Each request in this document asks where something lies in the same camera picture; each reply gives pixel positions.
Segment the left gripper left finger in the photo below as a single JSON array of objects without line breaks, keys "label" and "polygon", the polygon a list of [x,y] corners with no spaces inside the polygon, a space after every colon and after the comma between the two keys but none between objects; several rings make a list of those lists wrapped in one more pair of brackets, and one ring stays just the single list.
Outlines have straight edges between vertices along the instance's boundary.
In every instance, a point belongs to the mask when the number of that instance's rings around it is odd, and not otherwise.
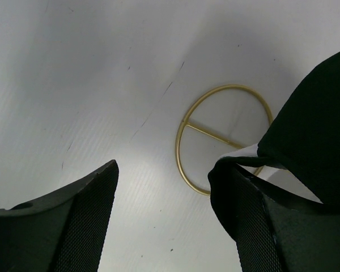
[{"label": "left gripper left finger", "polygon": [[51,193],[0,209],[0,271],[97,271],[118,175],[111,160]]}]

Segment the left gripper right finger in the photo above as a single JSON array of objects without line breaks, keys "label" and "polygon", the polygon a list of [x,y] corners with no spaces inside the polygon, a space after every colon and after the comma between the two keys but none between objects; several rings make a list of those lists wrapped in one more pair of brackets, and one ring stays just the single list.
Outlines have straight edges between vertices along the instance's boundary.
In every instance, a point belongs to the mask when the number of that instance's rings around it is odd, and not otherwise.
[{"label": "left gripper right finger", "polygon": [[243,271],[340,271],[340,209],[232,169]]}]

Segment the dark green baseball cap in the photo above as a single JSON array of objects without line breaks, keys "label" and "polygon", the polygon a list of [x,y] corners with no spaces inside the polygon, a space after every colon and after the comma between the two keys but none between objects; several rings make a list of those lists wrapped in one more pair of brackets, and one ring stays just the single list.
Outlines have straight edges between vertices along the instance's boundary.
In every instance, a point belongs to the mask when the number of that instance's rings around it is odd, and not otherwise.
[{"label": "dark green baseball cap", "polygon": [[299,197],[340,209],[340,52],[301,81],[257,144],[223,156],[209,172],[212,209],[234,241],[236,165]]}]

